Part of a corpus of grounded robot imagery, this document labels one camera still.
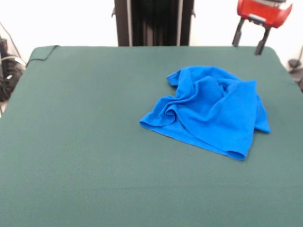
black cable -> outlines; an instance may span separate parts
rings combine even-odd
[[[19,51],[18,51],[18,48],[16,47],[16,45],[15,45],[15,43],[14,43],[14,41],[13,41],[11,35],[10,35],[10,33],[5,29],[5,27],[3,26],[3,24],[1,23],[1,21],[0,21],[0,26],[3,28],[3,30],[6,32],[6,34],[8,34],[9,39],[11,40],[11,43],[13,44],[13,46],[14,46],[14,48],[15,48],[17,54],[18,54],[18,57],[21,58],[21,55],[20,55],[20,53],[19,53]]]

towel fold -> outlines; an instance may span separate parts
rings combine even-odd
[[[216,67],[188,67],[167,80],[176,97],[161,98],[140,125],[222,155],[243,160],[254,130],[270,133],[256,81]]]

